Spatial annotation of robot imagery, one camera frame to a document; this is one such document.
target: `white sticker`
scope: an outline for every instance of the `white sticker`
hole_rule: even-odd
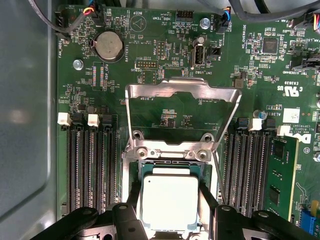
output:
[[[300,117],[299,108],[285,108],[283,110],[283,123],[287,124],[298,124]]]

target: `integrated circuit chip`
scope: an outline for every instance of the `integrated circuit chip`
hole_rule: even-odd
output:
[[[236,89],[243,89],[244,88],[244,81],[242,78],[236,78],[234,80],[234,87]]]
[[[262,44],[263,54],[277,54],[278,53],[278,39],[276,38],[263,38]]]
[[[279,205],[280,192],[273,186],[269,189],[269,198],[275,205]]]
[[[285,145],[281,141],[274,141],[274,153],[273,155],[276,156],[278,159],[283,159],[285,153]]]

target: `green circuit board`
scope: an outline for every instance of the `green circuit board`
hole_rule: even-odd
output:
[[[68,24],[84,8],[63,5],[59,11]],[[277,192],[280,188],[286,189],[280,191],[280,196],[272,195],[271,198],[286,199],[287,203],[281,203],[291,206],[285,212],[277,213],[286,219],[288,213],[294,215],[291,220],[298,225],[301,205],[307,208],[311,200],[319,200],[320,194],[317,184],[320,163],[313,160],[314,153],[320,151],[320,135],[316,133],[320,74],[315,69],[291,69],[291,63],[317,54],[320,51],[319,35],[309,28],[292,29],[288,20],[247,24],[232,15],[227,30],[217,33],[214,25],[217,16],[211,13],[195,12],[192,21],[180,22],[176,21],[173,10],[105,7],[103,12],[106,26],[96,26],[89,15],[70,34],[70,40],[58,41],[57,108],[58,112],[71,116],[82,113],[84,118],[88,113],[112,116],[112,183],[115,190],[112,190],[110,203],[121,201],[121,152],[129,138],[126,85],[155,85],[171,77],[203,78],[211,87],[236,87],[242,91],[233,122],[237,118],[252,119],[253,112],[261,110],[267,113],[268,119],[275,120],[277,127],[290,126],[293,137],[286,137],[284,141],[290,142],[286,149],[293,151],[294,157],[289,160],[294,163],[290,162],[288,168],[283,165],[277,168],[274,164],[273,170],[284,178],[286,171],[294,171],[294,174],[288,176],[286,185],[280,184],[282,179],[274,175],[269,179],[274,181],[272,185]],[[200,27],[203,18],[211,20],[209,29]],[[91,48],[91,40],[105,31],[113,31],[123,39],[124,54],[117,62],[102,61]],[[199,36],[204,37],[206,49],[219,48],[220,54],[206,58],[201,66],[191,67],[193,42]],[[82,60],[82,70],[74,69],[74,60]],[[141,97],[130,102],[131,125],[133,130],[141,130],[145,139],[169,143],[199,141],[204,133],[216,135],[227,108],[226,103],[194,99],[189,93],[178,93],[170,98]],[[57,133],[60,216],[66,214],[67,134],[60,130]],[[226,157],[224,146],[222,141],[221,159]],[[276,161],[274,156],[270,161],[271,165]],[[109,172],[104,171],[103,175],[108,179]]]

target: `gray metal panel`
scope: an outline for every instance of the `gray metal panel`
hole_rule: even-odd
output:
[[[30,239],[56,220],[56,44],[27,0],[0,6],[0,239]]]

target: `memory chip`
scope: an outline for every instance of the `memory chip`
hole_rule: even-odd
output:
[[[279,205],[279,197],[280,197],[280,192],[275,187],[271,186],[269,189],[270,201],[278,206]]]
[[[278,39],[264,38],[262,44],[262,53],[264,54],[277,54],[278,52]]]
[[[281,141],[274,141],[274,154],[278,159],[283,159],[285,153],[285,145]]]

